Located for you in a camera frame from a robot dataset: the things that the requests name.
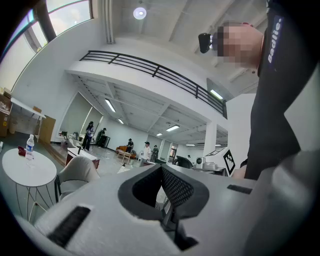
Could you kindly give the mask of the orange sofa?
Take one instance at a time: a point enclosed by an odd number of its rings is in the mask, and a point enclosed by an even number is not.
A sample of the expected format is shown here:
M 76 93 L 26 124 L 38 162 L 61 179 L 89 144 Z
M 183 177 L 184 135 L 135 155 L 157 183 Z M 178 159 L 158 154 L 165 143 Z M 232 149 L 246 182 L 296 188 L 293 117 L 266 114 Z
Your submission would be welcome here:
M 119 151 L 126 151 L 127 150 L 127 146 L 126 145 L 124 145 L 124 146 L 118 146 L 117 148 L 116 148 L 116 150 L 115 150 L 115 152 L 118 154 L 119 153 Z M 137 156 L 137 153 L 136 153 L 136 151 L 134 150 L 134 149 L 132 149 L 131 150 L 131 152 L 130 152 L 130 154 L 131 154 L 131 156 L 130 156 L 130 158 L 131 159 L 135 159 L 136 158 L 136 156 Z

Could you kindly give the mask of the white counter grey front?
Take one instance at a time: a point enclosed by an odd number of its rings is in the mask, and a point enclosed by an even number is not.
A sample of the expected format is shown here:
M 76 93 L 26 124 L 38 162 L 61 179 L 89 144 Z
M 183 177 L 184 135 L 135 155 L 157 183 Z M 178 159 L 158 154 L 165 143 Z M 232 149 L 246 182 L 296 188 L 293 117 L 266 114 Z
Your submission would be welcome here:
M 125 173 L 125 172 L 141 173 L 155 165 L 156 163 L 150 162 L 150 161 L 145 162 L 144 165 L 141 167 L 140 167 L 140 162 L 135 162 L 133 165 L 126 164 L 125 167 L 122 167 L 122 166 L 120 167 L 117 174 Z

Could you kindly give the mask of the wooden floor platform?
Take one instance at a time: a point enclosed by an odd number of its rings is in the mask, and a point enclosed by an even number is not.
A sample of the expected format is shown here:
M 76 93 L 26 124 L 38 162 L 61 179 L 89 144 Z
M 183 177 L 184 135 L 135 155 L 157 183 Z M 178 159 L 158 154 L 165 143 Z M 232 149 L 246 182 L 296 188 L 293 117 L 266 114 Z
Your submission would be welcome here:
M 66 166 L 66 157 L 60 154 L 50 143 L 40 140 L 40 144 L 46 149 L 46 151 L 63 167 Z

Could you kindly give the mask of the black balcony railing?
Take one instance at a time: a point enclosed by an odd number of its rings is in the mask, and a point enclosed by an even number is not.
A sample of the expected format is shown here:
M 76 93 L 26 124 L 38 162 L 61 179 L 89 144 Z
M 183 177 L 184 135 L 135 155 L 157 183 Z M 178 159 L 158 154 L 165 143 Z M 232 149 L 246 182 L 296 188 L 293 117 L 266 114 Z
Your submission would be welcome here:
M 203 88 L 186 76 L 151 60 L 130 54 L 103 50 L 89 50 L 80 60 L 102 62 L 108 65 L 122 66 L 145 73 L 153 78 L 160 79 L 182 89 L 191 94 L 195 99 L 204 102 L 216 110 L 224 118 L 228 117 L 225 100 L 218 99 L 209 90 Z

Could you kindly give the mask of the wooden coffee table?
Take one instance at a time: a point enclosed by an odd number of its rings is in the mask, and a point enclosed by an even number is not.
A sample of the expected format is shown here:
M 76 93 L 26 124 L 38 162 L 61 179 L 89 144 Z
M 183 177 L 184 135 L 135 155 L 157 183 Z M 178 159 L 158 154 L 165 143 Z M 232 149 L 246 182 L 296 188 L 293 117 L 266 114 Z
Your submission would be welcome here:
M 119 157 L 122 156 L 122 161 L 121 162 L 124 163 L 126 161 L 127 164 L 129 164 L 132 154 L 129 153 L 129 152 L 120 150 L 120 149 L 117 152 L 118 152 L 118 156 Z

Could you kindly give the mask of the cream seat cushion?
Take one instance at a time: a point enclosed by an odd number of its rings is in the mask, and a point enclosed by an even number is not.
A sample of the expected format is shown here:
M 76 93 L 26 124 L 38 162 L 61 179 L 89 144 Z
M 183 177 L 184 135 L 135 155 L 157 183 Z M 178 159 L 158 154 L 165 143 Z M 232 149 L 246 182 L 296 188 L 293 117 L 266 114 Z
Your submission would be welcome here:
M 64 198 L 72 194 L 74 191 L 78 190 L 80 187 L 86 185 L 86 181 L 82 180 L 67 180 L 60 184 L 61 195 L 58 201 L 62 201 Z

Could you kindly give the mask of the large window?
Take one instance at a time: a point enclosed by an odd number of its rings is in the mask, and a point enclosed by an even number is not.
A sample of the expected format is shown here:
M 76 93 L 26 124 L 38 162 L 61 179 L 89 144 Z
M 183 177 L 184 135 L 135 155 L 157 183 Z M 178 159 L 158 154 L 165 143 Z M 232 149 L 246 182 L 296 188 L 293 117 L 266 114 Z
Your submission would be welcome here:
M 11 91 L 28 63 L 49 43 L 39 15 L 48 15 L 54 37 L 93 17 L 92 0 L 40 0 L 40 3 L 42 7 L 28 11 L 0 53 L 0 90 Z

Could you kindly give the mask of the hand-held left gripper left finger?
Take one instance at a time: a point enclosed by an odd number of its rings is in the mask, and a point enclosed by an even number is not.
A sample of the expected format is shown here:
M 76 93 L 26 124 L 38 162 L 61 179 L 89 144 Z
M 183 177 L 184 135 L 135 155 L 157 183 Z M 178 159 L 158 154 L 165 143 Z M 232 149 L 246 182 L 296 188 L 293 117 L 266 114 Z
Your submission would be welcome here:
M 154 205 L 162 176 L 161 164 L 103 176 L 50 208 L 35 228 L 58 255 L 178 256 Z

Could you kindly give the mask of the person's black t-shirt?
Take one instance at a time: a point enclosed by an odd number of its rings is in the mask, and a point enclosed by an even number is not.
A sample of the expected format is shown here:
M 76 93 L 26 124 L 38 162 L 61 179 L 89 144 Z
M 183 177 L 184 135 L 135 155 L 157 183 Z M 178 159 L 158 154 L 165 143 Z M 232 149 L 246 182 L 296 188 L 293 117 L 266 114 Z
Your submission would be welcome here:
M 244 179 L 250 180 L 300 151 L 285 112 L 320 62 L 320 0 L 266 0 L 266 7 L 249 149 L 241 165 L 246 166 Z

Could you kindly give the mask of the tall wooden cabinet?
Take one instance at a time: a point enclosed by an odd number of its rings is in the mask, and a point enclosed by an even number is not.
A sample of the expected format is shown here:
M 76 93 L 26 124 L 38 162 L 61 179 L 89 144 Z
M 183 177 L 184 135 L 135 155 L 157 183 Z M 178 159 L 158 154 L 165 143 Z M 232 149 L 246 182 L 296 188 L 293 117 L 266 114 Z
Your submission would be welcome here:
M 42 119 L 39 130 L 39 140 L 43 143 L 50 144 L 56 120 L 48 115 Z

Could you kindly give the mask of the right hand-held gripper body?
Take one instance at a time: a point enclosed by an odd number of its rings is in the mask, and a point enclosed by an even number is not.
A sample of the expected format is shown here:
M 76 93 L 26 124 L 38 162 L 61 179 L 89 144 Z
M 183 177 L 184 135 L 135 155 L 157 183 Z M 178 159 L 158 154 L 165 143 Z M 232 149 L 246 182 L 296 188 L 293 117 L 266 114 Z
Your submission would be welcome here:
M 234 158 L 228 147 L 218 148 L 204 156 L 207 162 L 217 164 L 217 169 L 212 170 L 222 176 L 231 177 L 236 167 Z

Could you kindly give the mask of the large cardboard box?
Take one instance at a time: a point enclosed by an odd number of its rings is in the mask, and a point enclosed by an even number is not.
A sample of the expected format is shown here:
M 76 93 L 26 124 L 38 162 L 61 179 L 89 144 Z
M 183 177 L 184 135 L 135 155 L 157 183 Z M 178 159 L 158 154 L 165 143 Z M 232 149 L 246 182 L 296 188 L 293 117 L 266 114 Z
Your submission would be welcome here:
M 0 94 L 0 138 L 7 136 L 12 102 L 6 96 Z

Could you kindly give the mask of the person's right forearm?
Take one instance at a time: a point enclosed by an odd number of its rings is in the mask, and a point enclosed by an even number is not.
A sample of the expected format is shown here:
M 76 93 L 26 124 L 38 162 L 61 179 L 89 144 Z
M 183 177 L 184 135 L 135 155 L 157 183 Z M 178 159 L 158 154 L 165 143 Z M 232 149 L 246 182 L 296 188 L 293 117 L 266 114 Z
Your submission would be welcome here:
M 247 168 L 247 166 L 244 165 L 241 168 L 236 169 L 233 172 L 232 177 L 235 178 L 235 179 L 244 179 L 245 178 L 245 174 L 246 174 L 246 168 Z

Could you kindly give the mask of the white ceiling pipes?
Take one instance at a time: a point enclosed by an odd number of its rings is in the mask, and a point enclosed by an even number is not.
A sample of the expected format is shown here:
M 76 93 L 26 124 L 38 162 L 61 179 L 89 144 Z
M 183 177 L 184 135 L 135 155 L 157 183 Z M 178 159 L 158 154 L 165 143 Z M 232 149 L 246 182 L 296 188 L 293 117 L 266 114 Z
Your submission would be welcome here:
M 113 32 L 113 0 L 103 0 L 102 6 L 106 43 L 114 44 L 115 39 Z

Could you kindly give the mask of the white appliance with round window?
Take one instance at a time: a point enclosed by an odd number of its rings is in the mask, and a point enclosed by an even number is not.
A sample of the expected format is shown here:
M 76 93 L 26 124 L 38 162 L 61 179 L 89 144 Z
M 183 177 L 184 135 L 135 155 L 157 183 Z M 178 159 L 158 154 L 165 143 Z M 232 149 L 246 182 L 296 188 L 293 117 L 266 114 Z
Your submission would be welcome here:
M 204 171 L 214 171 L 217 169 L 217 164 L 214 162 L 206 161 L 205 157 L 197 157 L 195 162 L 195 168 Z

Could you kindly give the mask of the white round table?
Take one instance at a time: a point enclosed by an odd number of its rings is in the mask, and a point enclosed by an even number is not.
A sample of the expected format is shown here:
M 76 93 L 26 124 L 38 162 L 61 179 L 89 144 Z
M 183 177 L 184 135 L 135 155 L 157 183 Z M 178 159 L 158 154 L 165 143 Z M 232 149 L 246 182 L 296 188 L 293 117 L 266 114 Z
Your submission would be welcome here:
M 28 160 L 18 154 L 18 149 L 10 149 L 2 157 L 2 167 L 7 177 L 15 183 L 16 196 L 18 188 L 26 190 L 25 208 L 17 199 L 19 213 L 30 222 L 36 211 L 46 212 L 55 203 L 50 185 L 57 176 L 55 164 L 45 155 L 34 151 L 32 159 Z

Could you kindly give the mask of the white long desk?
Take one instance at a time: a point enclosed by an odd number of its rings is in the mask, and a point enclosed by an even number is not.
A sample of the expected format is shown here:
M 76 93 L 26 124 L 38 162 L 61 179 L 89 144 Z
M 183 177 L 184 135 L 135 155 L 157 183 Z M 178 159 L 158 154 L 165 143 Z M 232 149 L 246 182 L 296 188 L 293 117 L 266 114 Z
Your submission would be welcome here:
M 43 120 L 46 119 L 47 117 L 44 114 L 34 110 L 30 106 L 26 105 L 25 103 L 19 101 L 18 99 L 14 98 L 14 97 L 11 98 L 11 102 L 12 102 L 12 104 L 19 106 L 21 109 L 24 109 L 24 110 L 32 113 L 31 117 L 33 117 L 34 115 L 38 116 L 38 120 L 40 120 L 38 134 L 35 134 L 35 132 L 33 134 L 36 137 L 37 142 L 39 142 L 42 123 L 43 123 Z

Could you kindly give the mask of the beige upholstered chair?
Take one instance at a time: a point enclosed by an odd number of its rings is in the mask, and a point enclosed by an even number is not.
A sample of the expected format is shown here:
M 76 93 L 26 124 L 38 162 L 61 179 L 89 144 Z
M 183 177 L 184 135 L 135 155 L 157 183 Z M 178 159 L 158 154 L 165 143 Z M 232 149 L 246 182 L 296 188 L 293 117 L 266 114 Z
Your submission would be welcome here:
M 59 202 L 61 195 L 61 183 L 71 180 L 89 182 L 99 179 L 100 176 L 92 160 L 84 156 L 74 157 L 62 171 L 60 171 L 54 180 L 55 200 Z

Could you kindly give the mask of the round ceiling light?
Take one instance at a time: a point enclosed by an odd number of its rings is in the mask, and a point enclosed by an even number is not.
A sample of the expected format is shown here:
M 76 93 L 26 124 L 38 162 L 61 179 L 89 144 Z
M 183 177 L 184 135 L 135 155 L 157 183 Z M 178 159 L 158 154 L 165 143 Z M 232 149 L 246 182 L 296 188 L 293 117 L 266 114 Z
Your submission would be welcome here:
M 133 16 L 137 20 L 143 20 L 147 16 L 147 11 L 143 7 L 137 7 L 133 11 Z

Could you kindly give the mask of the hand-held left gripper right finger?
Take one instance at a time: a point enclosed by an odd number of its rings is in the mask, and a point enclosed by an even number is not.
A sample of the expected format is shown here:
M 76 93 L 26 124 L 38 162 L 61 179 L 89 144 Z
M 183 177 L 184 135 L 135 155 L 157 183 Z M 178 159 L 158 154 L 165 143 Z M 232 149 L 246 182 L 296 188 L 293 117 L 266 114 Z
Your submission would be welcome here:
M 252 189 L 255 182 L 166 164 L 161 168 L 161 185 L 175 227 L 173 241 L 161 246 L 161 256 L 225 256 L 235 240 L 223 237 L 224 228 L 248 198 L 228 187 Z

